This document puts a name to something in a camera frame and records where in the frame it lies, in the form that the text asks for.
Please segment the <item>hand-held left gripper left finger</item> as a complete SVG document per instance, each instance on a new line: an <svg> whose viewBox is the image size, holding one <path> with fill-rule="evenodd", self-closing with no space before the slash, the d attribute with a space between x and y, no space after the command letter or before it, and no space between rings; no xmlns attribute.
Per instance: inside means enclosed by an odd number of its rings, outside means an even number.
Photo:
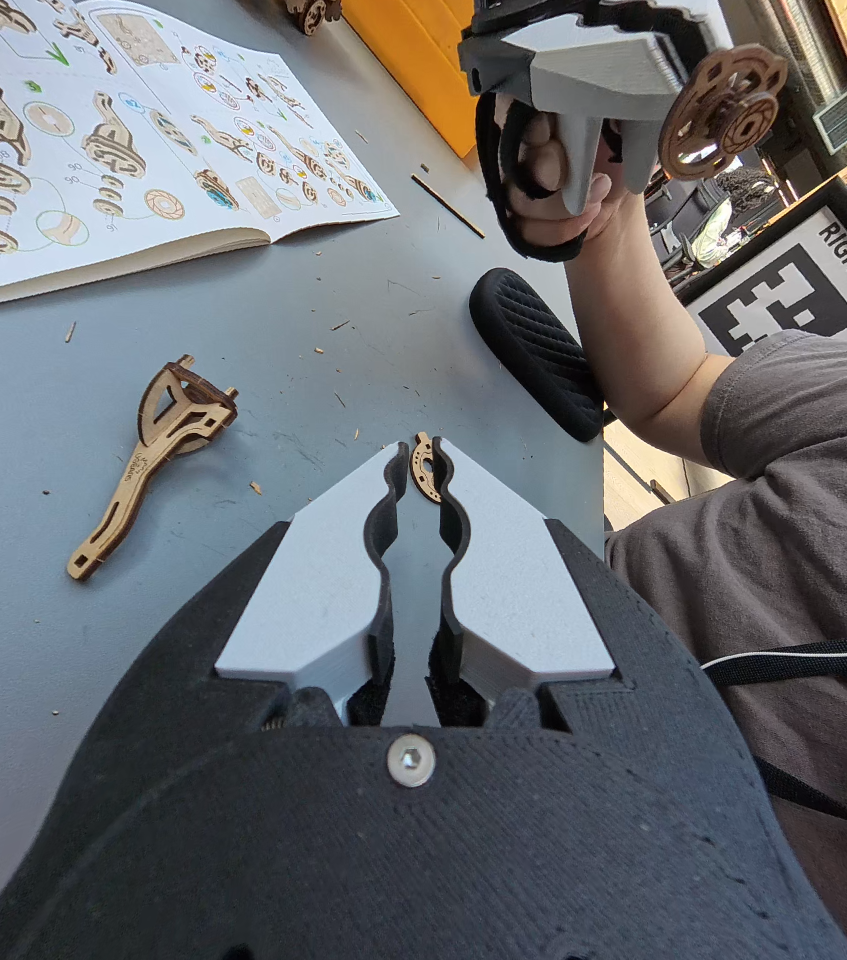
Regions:
<svg viewBox="0 0 847 960"><path fill-rule="evenodd" d="M408 459L391 443L293 516L215 662L221 677L317 688L345 724L381 724L394 667L382 556Z"/></svg>

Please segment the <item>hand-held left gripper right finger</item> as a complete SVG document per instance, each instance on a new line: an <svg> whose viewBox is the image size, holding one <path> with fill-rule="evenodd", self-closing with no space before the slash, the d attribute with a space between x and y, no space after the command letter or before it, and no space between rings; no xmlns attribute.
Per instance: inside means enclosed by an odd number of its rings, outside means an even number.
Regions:
<svg viewBox="0 0 847 960"><path fill-rule="evenodd" d="M483 725L507 690L610 678L615 662L545 515L444 438L432 460L452 553L426 678L441 726Z"/></svg>

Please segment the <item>person's right hand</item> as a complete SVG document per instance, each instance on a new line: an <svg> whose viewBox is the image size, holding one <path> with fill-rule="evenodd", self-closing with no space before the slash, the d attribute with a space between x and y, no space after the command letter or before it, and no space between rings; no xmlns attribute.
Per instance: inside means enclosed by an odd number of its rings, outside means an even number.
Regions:
<svg viewBox="0 0 847 960"><path fill-rule="evenodd" d="M558 136L555 114L531 110L515 148L512 170L503 168L504 139L498 147L501 188L498 218L508 243L521 256L565 263L603 233L629 204L644 204L642 193L624 181L622 122L602 122L583 211L573 214L563 197L570 166Z"/></svg>

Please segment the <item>black ribbed wrist pad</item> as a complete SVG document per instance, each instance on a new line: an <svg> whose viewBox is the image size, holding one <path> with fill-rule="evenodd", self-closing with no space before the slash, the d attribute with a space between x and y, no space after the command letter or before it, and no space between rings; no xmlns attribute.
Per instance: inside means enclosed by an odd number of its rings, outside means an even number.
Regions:
<svg viewBox="0 0 847 960"><path fill-rule="evenodd" d="M558 426L581 443L598 437L605 401L585 353L522 277L488 270L474 285L468 309L501 366Z"/></svg>

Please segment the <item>black and white marker sign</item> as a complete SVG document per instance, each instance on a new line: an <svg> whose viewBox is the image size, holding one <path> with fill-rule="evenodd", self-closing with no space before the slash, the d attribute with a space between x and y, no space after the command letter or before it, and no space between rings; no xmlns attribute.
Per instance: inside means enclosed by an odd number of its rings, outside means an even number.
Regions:
<svg viewBox="0 0 847 960"><path fill-rule="evenodd" d="M784 330L847 341L847 185L832 178L678 297L712 354Z"/></svg>

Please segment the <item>perforated wooden disc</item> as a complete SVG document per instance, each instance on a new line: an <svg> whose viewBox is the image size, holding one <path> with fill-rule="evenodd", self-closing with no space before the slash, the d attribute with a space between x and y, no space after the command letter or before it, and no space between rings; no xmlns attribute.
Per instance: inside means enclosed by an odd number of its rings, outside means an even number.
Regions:
<svg viewBox="0 0 847 960"><path fill-rule="evenodd" d="M788 73L787 59L759 44L706 55L662 125L657 153L663 170L684 182L711 179L726 170L735 158L721 160L715 134L730 103L757 92L777 99Z"/></svg>

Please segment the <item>small round wooden wheel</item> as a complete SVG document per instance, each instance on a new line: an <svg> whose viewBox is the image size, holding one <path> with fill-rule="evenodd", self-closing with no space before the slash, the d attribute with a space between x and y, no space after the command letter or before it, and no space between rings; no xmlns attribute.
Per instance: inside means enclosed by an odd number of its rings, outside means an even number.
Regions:
<svg viewBox="0 0 847 960"><path fill-rule="evenodd" d="M778 109L776 97L768 92L751 93L731 102L714 135L721 161L731 161L764 138Z"/></svg>

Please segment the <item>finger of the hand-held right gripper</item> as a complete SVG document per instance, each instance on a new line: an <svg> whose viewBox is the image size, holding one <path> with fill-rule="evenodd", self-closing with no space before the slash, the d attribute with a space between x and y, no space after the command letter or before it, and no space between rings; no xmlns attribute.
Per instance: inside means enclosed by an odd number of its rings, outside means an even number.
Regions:
<svg viewBox="0 0 847 960"><path fill-rule="evenodd" d="M551 114L664 118L687 78L654 31L575 29L528 46L533 105Z"/></svg>
<svg viewBox="0 0 847 960"><path fill-rule="evenodd" d="M718 2L585 2L581 17L587 26L666 37L679 58L704 58L734 45Z"/></svg>

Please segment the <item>illustrated instruction booklet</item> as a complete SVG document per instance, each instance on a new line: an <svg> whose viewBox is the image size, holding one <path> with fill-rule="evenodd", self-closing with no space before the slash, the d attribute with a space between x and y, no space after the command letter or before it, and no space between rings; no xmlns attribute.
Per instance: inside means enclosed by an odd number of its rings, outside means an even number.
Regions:
<svg viewBox="0 0 847 960"><path fill-rule="evenodd" d="M0 1L0 304L399 211L277 54Z"/></svg>

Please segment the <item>person's right forearm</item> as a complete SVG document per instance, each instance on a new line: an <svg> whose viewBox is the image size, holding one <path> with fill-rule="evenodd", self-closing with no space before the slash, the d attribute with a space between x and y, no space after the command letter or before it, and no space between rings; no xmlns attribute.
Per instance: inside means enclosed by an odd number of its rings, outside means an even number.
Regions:
<svg viewBox="0 0 847 960"><path fill-rule="evenodd" d="M711 466L701 424L732 358L709 354L670 289L641 196L601 206L564 266L583 351L609 410L650 446Z"/></svg>

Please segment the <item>thin wooden stick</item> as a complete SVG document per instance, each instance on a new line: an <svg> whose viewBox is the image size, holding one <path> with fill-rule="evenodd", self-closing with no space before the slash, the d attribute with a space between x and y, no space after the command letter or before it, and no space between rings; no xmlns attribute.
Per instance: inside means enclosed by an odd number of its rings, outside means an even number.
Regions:
<svg viewBox="0 0 847 960"><path fill-rule="evenodd" d="M481 229L476 223L459 211L455 206L453 206L446 198L444 198L433 186L431 186L426 180L417 174L410 175L411 181L421 188L429 197L431 197L440 207L454 217L457 221L463 224L468 230L473 234L478 236L481 239L486 238L486 233Z"/></svg>

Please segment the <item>yellow cardboard box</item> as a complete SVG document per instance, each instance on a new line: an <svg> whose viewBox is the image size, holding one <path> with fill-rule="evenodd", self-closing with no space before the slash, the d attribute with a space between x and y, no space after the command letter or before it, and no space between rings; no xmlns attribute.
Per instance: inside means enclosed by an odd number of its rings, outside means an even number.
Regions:
<svg viewBox="0 0 847 960"><path fill-rule="evenodd" d="M365 42L460 159L475 148L477 100L457 47L473 1L344 1L349 26Z"/></svg>

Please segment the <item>small wooden horseshoe piece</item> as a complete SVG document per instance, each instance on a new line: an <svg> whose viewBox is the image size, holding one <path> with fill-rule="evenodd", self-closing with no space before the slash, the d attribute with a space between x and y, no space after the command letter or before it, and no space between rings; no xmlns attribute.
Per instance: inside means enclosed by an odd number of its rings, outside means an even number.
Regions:
<svg viewBox="0 0 847 960"><path fill-rule="evenodd" d="M433 441L425 431L415 434L415 445L410 455L410 477L418 491L429 501L440 504L441 494L434 478Z"/></svg>

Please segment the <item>wooden model part at top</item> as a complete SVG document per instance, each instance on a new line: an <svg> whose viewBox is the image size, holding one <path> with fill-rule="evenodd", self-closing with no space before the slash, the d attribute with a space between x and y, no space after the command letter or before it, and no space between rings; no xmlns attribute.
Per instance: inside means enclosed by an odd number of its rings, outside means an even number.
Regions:
<svg viewBox="0 0 847 960"><path fill-rule="evenodd" d="M342 18L342 1L282 1L287 13L294 20L297 30L304 36L313 37L326 22Z"/></svg>

